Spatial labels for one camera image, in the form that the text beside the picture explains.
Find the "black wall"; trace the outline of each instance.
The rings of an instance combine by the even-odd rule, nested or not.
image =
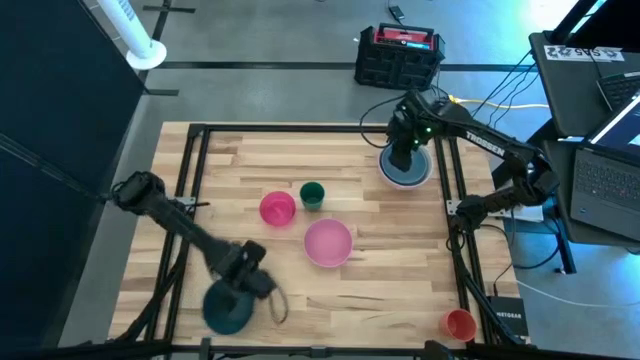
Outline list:
[[[81,1],[2,1],[0,132],[92,191],[143,88]],[[101,212],[0,149],[0,349],[57,346]]]

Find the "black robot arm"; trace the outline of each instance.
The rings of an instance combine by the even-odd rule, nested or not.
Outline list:
[[[266,298],[276,284],[258,269],[266,255],[264,247],[253,241],[243,246],[215,238],[189,216],[183,204],[169,200],[162,179],[150,172],[135,172],[112,191],[113,202],[122,210],[148,215],[158,225],[174,232],[202,251],[211,273],[219,274],[232,288]]]
[[[402,171],[411,166],[411,151],[434,136],[467,139],[504,159],[513,186],[486,196],[470,195],[456,210],[454,225],[460,231],[477,229],[487,214],[517,205],[543,204],[558,187],[558,178],[541,151],[475,121],[469,111],[452,102],[429,104],[417,91],[400,101],[387,127],[392,146],[390,161]]]

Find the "concrete floor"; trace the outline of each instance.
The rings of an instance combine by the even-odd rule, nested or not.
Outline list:
[[[158,14],[131,0],[151,33]],[[528,50],[527,35],[553,28],[575,0],[391,0],[408,25],[434,27],[447,42],[446,63],[514,64]],[[95,0],[86,0],[89,6]],[[169,60],[335,61],[355,60],[359,31],[392,22],[386,0],[174,0],[195,14],[172,13],[162,42]],[[99,7],[103,27],[117,37]],[[126,51],[122,40],[114,43]],[[440,86],[461,98],[484,98],[504,73],[444,72]],[[151,71],[149,88],[179,89],[179,97],[144,96],[127,139],[116,180],[149,169],[164,121],[354,122],[370,106],[399,94],[361,87],[345,70]],[[539,81],[516,103],[545,103]],[[386,122],[389,107],[368,121]],[[489,111],[478,118],[487,121]],[[514,110],[498,128],[526,140],[549,118],[546,109]],[[60,345],[103,342],[115,308],[135,218],[108,208],[103,216]],[[553,251],[551,235],[518,234],[514,261],[532,264]],[[519,280],[556,296],[585,303],[625,304],[640,299],[640,257],[624,249],[571,245],[578,274],[558,275],[555,258]],[[584,308],[559,303],[521,287],[533,343],[544,349],[640,358],[640,307]]]

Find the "wooden tabletop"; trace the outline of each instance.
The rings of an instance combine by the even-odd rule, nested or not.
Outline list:
[[[165,123],[152,171],[173,194],[189,123]],[[371,135],[384,143],[384,135]],[[469,194],[493,191],[486,152],[459,141]],[[185,194],[190,193],[199,145],[194,146]],[[377,168],[378,149],[357,133],[213,132],[208,147],[195,221],[218,237],[267,248],[260,267],[287,294],[290,314],[282,325],[258,301],[248,325],[233,336],[218,336],[202,319],[202,299],[211,286],[202,254],[189,253],[174,343],[199,344],[214,336],[215,345],[342,346],[421,348],[434,339],[449,347],[463,343],[444,337],[438,320],[458,308],[458,293],[439,173],[417,190],[398,191],[387,185]],[[435,162],[433,145],[428,146]],[[455,198],[455,177],[445,144],[449,180]],[[308,181],[321,183],[326,198],[321,212],[304,211],[298,192]],[[258,213],[260,200],[271,191],[286,191],[298,211],[291,226],[273,228]],[[325,269],[305,256],[303,238],[309,225],[322,218],[342,221],[351,231],[354,251],[346,264]],[[502,226],[496,220],[487,220]],[[121,334],[151,298],[164,244],[164,230],[148,218],[138,221],[110,336]],[[487,293],[510,263],[503,235],[490,228],[476,232]],[[500,278],[501,295],[519,296],[513,270]],[[469,294],[478,324],[478,309]],[[159,322],[166,322],[166,304]],[[476,341],[482,341],[480,329]]]

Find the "pink cup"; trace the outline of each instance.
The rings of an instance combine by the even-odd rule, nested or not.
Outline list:
[[[440,318],[440,330],[449,337],[467,342],[476,336],[478,325],[470,312],[455,309]]]
[[[269,193],[260,202],[260,216],[269,225],[287,225],[296,213],[296,203],[283,191]]]
[[[309,226],[304,236],[304,251],[318,266],[332,268],[344,264],[352,248],[351,233],[338,220],[318,220]]]

